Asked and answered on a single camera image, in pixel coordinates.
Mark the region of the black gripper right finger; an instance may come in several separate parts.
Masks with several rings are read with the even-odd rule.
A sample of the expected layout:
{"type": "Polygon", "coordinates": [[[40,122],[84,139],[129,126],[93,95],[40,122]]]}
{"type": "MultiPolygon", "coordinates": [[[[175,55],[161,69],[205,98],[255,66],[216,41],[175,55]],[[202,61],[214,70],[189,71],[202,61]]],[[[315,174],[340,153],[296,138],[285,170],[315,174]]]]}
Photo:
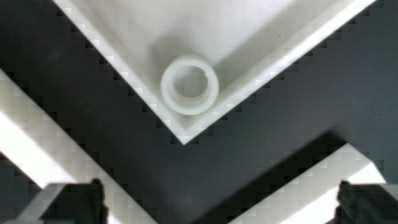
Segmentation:
{"type": "Polygon", "coordinates": [[[338,191],[335,224],[398,224],[398,184],[353,184],[338,191]]]}

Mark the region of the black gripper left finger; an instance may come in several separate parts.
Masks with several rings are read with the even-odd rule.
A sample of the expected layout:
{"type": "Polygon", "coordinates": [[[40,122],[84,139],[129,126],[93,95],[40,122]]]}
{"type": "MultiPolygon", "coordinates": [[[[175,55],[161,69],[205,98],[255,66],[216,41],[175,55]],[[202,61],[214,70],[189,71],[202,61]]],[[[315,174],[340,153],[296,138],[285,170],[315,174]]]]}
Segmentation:
{"type": "Polygon", "coordinates": [[[109,224],[106,187],[90,183],[54,183],[35,197],[15,224],[109,224]]]}

